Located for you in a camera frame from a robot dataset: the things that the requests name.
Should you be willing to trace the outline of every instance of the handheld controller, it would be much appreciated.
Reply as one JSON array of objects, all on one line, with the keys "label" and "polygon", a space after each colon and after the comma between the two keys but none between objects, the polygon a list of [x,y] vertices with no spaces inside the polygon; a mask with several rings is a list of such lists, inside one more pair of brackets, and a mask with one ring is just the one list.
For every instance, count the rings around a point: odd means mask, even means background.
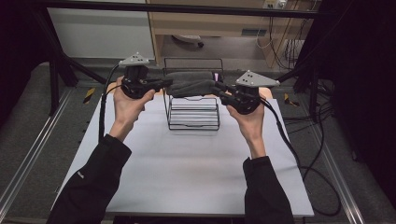
[{"label": "handheld controller", "polygon": [[236,80],[235,86],[216,82],[212,88],[223,105],[231,105],[239,114],[250,114],[261,103],[259,87],[278,86],[279,82],[268,77],[247,71]]},{"label": "handheld controller", "polygon": [[172,85],[172,79],[147,79],[149,69],[144,64],[148,63],[149,60],[143,58],[138,52],[119,63],[119,65],[126,66],[121,84],[125,95],[133,99],[140,99],[149,90],[158,92],[160,89]]}]

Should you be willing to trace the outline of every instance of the wall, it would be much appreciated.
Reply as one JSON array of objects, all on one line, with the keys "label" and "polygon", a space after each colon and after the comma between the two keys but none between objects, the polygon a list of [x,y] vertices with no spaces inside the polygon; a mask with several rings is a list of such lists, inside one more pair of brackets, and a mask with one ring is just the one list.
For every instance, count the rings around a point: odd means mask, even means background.
[{"label": "wall", "polygon": [[[145,3],[145,0],[106,0]],[[64,52],[75,58],[154,59],[147,12],[49,8]]]}]

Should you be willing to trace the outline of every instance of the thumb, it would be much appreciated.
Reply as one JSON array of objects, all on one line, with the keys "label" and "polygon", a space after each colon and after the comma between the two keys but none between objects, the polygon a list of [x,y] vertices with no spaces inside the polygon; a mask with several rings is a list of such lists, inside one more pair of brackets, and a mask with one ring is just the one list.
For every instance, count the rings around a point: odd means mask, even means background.
[{"label": "thumb", "polygon": [[142,101],[143,103],[147,103],[148,101],[152,100],[152,98],[154,97],[155,94],[155,90],[149,90],[148,92],[145,93],[145,95],[142,97]]},{"label": "thumb", "polygon": [[238,113],[238,111],[236,111],[235,108],[233,108],[233,106],[231,105],[227,105],[226,106],[228,112],[230,113],[231,117],[235,118],[235,115]]}]

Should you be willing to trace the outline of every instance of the black wire rack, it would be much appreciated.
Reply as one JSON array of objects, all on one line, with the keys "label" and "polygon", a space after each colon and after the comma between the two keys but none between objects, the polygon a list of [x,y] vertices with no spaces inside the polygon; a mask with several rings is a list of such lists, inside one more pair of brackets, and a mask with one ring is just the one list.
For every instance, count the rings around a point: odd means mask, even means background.
[{"label": "black wire rack", "polygon": [[[163,75],[173,72],[210,71],[224,79],[222,59],[165,58]],[[169,130],[217,131],[220,126],[219,104],[215,96],[176,98],[163,90]]]}]

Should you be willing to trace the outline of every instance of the black jacket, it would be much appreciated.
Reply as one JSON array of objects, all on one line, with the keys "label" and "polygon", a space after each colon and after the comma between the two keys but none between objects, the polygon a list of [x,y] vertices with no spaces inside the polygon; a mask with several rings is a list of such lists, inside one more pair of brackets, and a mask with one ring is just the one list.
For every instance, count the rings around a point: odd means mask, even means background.
[{"label": "black jacket", "polygon": [[[47,223],[100,224],[130,156],[131,150],[121,141],[105,136],[87,163],[67,181]],[[293,223],[288,198],[269,158],[246,159],[243,168],[247,181],[246,223]]]}]

